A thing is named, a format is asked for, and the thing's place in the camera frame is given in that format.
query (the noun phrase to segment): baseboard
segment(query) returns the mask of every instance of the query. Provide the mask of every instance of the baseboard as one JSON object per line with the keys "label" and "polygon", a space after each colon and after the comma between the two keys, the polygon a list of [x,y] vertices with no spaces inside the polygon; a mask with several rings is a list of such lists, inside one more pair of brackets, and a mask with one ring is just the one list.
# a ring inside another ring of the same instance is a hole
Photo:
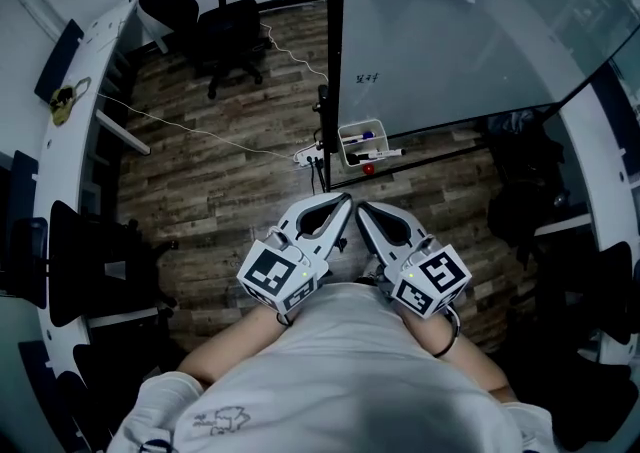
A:
{"label": "baseboard", "polygon": [[[263,1],[262,3],[258,3],[258,10],[260,12],[267,12],[269,10],[281,9],[283,7],[294,7],[297,5],[303,5],[305,3],[312,3],[314,1],[323,1],[323,0],[269,0]],[[167,44],[167,46],[171,49],[171,46],[175,45],[175,33],[171,32],[165,35],[162,40]],[[140,46],[139,48],[134,49],[127,53],[127,58],[130,62],[139,60],[140,57],[150,53],[158,49],[158,46],[155,42],[151,41],[144,46]]]}

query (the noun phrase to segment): handwriting on whiteboard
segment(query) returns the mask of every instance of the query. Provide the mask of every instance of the handwriting on whiteboard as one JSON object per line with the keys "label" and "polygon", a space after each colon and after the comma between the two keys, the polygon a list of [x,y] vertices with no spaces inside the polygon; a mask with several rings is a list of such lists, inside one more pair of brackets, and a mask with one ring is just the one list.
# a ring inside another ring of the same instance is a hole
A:
{"label": "handwriting on whiteboard", "polygon": [[368,81],[371,82],[371,83],[375,83],[379,76],[380,76],[379,73],[375,73],[375,74],[358,74],[358,75],[356,75],[356,83],[366,83]]}

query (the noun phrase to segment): white t-shirt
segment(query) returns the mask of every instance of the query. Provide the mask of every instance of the white t-shirt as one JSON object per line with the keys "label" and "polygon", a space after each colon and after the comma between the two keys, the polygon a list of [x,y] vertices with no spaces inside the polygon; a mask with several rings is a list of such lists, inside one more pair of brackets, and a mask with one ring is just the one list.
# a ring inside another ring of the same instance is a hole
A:
{"label": "white t-shirt", "polygon": [[179,453],[557,451],[546,410],[498,403],[420,348],[376,288],[351,283],[309,297],[204,393],[182,373],[145,382],[109,451],[152,439]]}

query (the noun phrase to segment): glass board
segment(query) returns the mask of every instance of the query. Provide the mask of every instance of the glass board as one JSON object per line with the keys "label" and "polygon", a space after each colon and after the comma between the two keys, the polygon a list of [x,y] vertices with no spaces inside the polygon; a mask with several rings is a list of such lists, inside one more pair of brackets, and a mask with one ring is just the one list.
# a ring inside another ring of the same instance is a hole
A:
{"label": "glass board", "polygon": [[388,135],[554,103],[640,24],[640,0],[344,0],[339,125]]}

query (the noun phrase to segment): wooden floor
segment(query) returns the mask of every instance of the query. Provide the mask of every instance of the wooden floor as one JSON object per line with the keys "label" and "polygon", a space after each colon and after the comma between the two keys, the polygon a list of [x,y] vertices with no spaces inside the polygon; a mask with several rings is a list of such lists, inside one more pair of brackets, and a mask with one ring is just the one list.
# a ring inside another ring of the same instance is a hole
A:
{"label": "wooden floor", "polygon": [[[324,4],[264,14],[263,22],[273,27],[281,47],[327,71]],[[291,156],[313,142],[319,121],[311,106],[324,79],[275,49],[258,67],[262,85],[233,71],[210,101],[209,78],[195,79],[181,54],[152,53],[138,73],[132,106],[254,150]],[[254,305],[239,288],[236,272],[253,240],[263,238],[289,205],[311,195],[310,169],[136,114],[128,129],[150,145],[151,155],[125,154],[119,218],[136,218],[151,242],[180,242],[178,251],[160,261],[161,286],[179,302],[170,320],[172,336],[192,349]],[[475,137],[457,129],[405,142],[410,156],[426,157],[473,145]],[[453,244],[473,274],[458,300],[463,330],[485,350],[504,339],[510,298],[534,284],[534,267],[524,271],[487,228],[487,205],[499,188],[484,150],[347,188],[356,201],[411,211],[443,244]],[[334,249],[329,259],[334,281],[353,280],[366,262],[353,219],[344,236],[345,252]]]}

